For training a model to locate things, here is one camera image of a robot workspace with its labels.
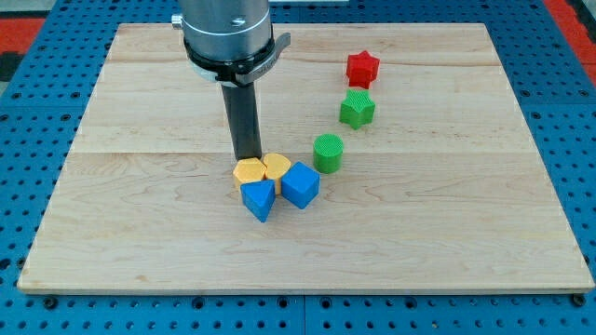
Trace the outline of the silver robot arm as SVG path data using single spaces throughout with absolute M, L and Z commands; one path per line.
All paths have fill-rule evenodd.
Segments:
M 291 35 L 274 36 L 267 0 L 179 0 L 171 16 L 183 33 L 199 75 L 228 87 L 247 87 L 269 72 Z

